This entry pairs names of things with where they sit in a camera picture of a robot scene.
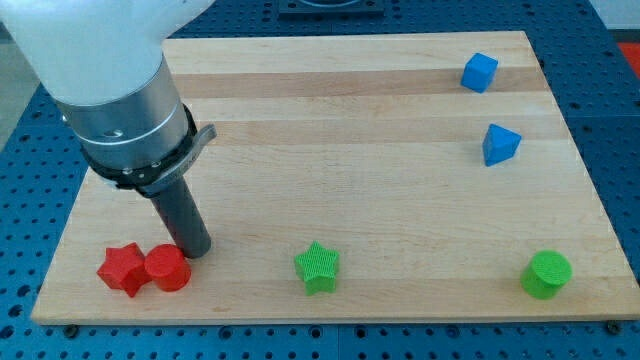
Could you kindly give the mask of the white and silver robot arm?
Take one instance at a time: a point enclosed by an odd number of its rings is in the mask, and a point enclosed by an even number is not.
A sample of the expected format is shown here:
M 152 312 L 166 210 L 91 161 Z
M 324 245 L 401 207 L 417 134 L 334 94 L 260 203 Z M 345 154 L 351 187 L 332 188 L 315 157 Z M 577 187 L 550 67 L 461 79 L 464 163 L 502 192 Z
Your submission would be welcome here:
M 162 43 L 212 0 L 1 0 L 1 21 L 80 141 L 90 167 L 146 197 L 214 138 L 185 109 Z

